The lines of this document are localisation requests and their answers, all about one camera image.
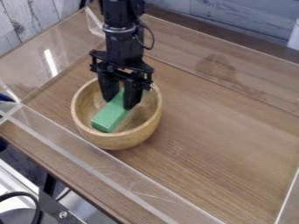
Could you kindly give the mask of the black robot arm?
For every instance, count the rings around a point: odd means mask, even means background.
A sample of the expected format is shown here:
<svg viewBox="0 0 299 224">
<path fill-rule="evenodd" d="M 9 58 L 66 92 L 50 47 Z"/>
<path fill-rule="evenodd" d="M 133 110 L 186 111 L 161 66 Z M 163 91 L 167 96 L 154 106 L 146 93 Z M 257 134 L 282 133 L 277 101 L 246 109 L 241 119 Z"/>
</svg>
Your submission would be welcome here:
<svg viewBox="0 0 299 224">
<path fill-rule="evenodd" d="M 143 61 L 145 29 L 153 33 L 141 17 L 146 13 L 145 0 L 98 0 L 105 24 L 107 50 L 93 50 L 90 70 L 98 74 L 105 100 L 110 102 L 125 86 L 123 107 L 133 109 L 142 101 L 145 90 L 153 88 L 155 69 Z"/>
</svg>

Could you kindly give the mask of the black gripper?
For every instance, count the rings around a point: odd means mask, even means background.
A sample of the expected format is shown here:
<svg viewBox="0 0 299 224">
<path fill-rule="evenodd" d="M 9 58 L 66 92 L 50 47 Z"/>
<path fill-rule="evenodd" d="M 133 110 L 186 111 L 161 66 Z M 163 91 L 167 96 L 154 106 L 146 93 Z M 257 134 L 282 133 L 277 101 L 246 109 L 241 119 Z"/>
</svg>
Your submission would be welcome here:
<svg viewBox="0 0 299 224">
<path fill-rule="evenodd" d="M 145 43 L 145 31 L 105 30 L 107 50 L 93 50 L 90 70 L 98 74 L 102 95 L 110 102 L 125 82 L 125 109 L 130 110 L 142 101 L 145 89 L 153 85 L 155 69 L 145 63 L 145 50 L 153 45 Z"/>
</svg>

